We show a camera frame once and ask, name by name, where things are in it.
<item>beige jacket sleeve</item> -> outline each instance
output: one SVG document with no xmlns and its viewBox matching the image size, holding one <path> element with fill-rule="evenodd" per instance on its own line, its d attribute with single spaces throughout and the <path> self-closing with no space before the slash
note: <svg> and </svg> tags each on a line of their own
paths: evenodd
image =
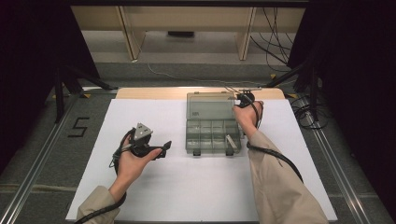
<svg viewBox="0 0 396 224">
<path fill-rule="evenodd" d="M 280 152 L 259 131 L 250 144 Z M 254 150 L 248 156 L 260 223 L 328 223 L 318 201 L 287 163 Z"/>
<path fill-rule="evenodd" d="M 88 214 L 114 204 L 113 196 L 111 196 L 108 189 L 103 186 L 98 186 L 96 189 L 88 196 L 88 198 L 82 203 L 78 208 L 77 220 Z M 85 223 L 90 224 L 107 224 L 113 223 L 114 218 L 119 214 L 120 209 L 116 208 L 112 211 L 106 212 L 98 217 L 94 217 Z"/>
</svg>

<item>clear plastic box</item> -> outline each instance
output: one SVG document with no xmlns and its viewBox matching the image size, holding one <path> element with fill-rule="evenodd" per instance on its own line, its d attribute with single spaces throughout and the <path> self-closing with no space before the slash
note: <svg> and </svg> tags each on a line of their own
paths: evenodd
<svg viewBox="0 0 396 224">
<path fill-rule="evenodd" d="M 194 156 L 203 153 L 222 153 L 232 156 L 234 153 L 239 153 L 241 140 L 238 124 L 233 116 L 234 100 L 232 92 L 187 94 L 188 153 Z"/>
</svg>

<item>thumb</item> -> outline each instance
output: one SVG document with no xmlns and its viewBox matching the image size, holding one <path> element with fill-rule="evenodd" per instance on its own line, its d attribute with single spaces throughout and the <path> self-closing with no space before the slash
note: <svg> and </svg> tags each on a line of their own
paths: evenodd
<svg viewBox="0 0 396 224">
<path fill-rule="evenodd" d="M 163 150 L 160 149 L 160 148 L 156 148 L 156 149 L 150 151 L 150 153 L 144 157 L 145 161 L 146 161 L 146 162 L 149 162 L 149 161 L 154 160 L 158 155 L 160 155 L 160 153 L 161 153 L 162 151 L 163 151 Z"/>
</svg>

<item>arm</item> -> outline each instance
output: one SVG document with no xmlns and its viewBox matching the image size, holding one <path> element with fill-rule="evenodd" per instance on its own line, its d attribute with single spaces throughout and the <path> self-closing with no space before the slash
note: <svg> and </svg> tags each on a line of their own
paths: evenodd
<svg viewBox="0 0 396 224">
<path fill-rule="evenodd" d="M 129 137 L 126 138 L 123 144 L 129 144 Z M 116 180 L 109 189 L 106 189 L 103 186 L 97 187 L 78 208 L 77 219 L 118 202 L 126 190 L 142 174 L 143 169 L 149 163 L 149 161 L 156 158 L 161 153 L 161 151 L 162 150 L 160 148 L 152 150 L 147 156 L 143 158 L 136 157 L 131 151 L 122 152 L 119 161 L 119 174 L 117 175 Z M 86 223 L 112 223 L 119 211 L 119 208 L 114 209 L 98 217 L 94 217 Z"/>
<path fill-rule="evenodd" d="M 254 104 L 257 108 L 263 106 L 262 102 Z M 233 111 L 251 145 L 280 152 L 255 127 L 256 115 L 252 106 L 235 106 Z M 318 201 L 285 162 L 253 150 L 248 156 L 260 223 L 328 223 Z"/>
</svg>

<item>white paper sheet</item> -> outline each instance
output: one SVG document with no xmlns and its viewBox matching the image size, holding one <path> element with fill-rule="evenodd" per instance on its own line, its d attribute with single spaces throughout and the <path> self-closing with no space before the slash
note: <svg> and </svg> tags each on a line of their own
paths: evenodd
<svg viewBox="0 0 396 224">
<path fill-rule="evenodd" d="M 305 185 L 327 218 L 336 220 L 305 141 L 287 100 L 264 100 L 260 130 L 294 162 Z M 121 138 L 137 122 L 150 127 L 151 146 L 172 141 L 166 158 L 151 161 L 128 190 L 117 220 L 124 221 L 257 221 L 246 139 L 233 157 L 193 157 L 185 149 L 185 100 L 113 100 L 66 219 L 97 185 L 109 187 L 116 175 L 108 168 Z"/>
</svg>

